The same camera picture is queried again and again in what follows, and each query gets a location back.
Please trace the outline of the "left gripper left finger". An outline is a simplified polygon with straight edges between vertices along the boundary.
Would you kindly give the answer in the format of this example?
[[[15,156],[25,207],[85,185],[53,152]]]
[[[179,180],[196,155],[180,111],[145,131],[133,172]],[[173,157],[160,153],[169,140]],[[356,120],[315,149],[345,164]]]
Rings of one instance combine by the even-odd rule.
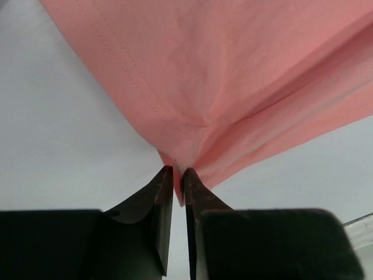
[[[173,169],[107,210],[1,212],[2,279],[162,279]]]

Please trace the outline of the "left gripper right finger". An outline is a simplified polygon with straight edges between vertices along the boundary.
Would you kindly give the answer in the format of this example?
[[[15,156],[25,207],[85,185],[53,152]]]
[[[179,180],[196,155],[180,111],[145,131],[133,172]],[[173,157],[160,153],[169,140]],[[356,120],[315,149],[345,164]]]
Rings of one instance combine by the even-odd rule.
[[[191,279],[363,279],[343,225],[323,209],[235,210],[182,177]]]

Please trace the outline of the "pink t-shirt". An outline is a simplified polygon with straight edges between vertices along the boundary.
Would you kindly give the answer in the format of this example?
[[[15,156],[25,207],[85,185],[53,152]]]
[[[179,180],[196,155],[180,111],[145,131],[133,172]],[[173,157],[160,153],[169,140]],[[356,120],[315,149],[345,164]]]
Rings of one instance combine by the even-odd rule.
[[[42,1],[131,126],[213,188],[372,114],[371,1]]]

